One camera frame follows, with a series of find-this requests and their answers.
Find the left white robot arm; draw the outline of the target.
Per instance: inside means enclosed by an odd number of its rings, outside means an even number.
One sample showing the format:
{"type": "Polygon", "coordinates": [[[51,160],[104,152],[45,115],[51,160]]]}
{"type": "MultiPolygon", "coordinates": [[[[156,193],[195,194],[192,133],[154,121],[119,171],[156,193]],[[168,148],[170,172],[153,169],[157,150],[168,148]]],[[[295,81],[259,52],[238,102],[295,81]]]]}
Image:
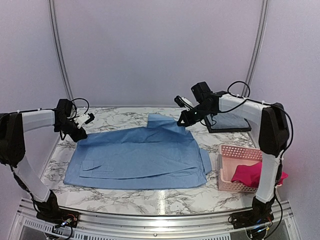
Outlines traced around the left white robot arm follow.
{"type": "Polygon", "coordinates": [[[35,109],[0,115],[0,163],[8,165],[18,185],[27,192],[37,211],[58,223],[63,211],[56,195],[38,177],[31,167],[25,146],[25,133],[45,127],[54,127],[58,133],[70,136],[74,142],[87,138],[83,126],[92,117],[82,114],[70,118],[64,109],[35,109]]]}

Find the light blue shirt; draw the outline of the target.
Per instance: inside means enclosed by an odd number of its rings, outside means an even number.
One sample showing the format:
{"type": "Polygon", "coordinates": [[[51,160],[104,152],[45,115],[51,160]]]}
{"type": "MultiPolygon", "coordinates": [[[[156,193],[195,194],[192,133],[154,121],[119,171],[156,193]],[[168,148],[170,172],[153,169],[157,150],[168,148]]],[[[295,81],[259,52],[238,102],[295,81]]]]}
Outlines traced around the light blue shirt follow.
{"type": "Polygon", "coordinates": [[[209,153],[177,121],[150,114],[147,125],[91,133],[77,143],[63,182],[111,190],[189,189],[207,182],[209,153]]]}

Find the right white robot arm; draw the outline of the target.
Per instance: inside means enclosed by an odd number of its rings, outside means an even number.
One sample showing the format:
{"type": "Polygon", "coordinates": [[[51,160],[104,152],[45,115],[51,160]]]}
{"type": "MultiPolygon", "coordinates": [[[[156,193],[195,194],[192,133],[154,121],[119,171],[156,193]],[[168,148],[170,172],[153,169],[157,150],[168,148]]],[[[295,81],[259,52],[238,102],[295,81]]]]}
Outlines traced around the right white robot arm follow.
{"type": "Polygon", "coordinates": [[[181,112],[178,126],[189,127],[213,114],[234,113],[255,124],[258,131],[257,144],[262,152],[261,177],[256,194],[252,200],[252,209],[247,211],[247,219],[258,224],[275,201],[275,188],[280,180],[282,159],[289,147],[292,129],[291,119],[284,106],[279,103],[263,103],[249,98],[231,95],[226,92],[207,91],[197,98],[198,105],[192,107],[186,99],[176,96],[174,101],[184,110],[181,112]]]}

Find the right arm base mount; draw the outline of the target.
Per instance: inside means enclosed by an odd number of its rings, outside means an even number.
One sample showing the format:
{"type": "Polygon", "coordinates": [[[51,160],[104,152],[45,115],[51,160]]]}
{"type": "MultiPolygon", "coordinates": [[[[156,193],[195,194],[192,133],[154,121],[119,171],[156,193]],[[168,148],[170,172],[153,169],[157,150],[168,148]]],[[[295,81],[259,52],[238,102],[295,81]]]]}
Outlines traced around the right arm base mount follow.
{"type": "Polygon", "coordinates": [[[228,222],[232,224],[234,229],[248,228],[265,223],[271,223],[273,220],[274,215],[271,210],[261,214],[253,209],[234,212],[228,218],[228,222]]]}

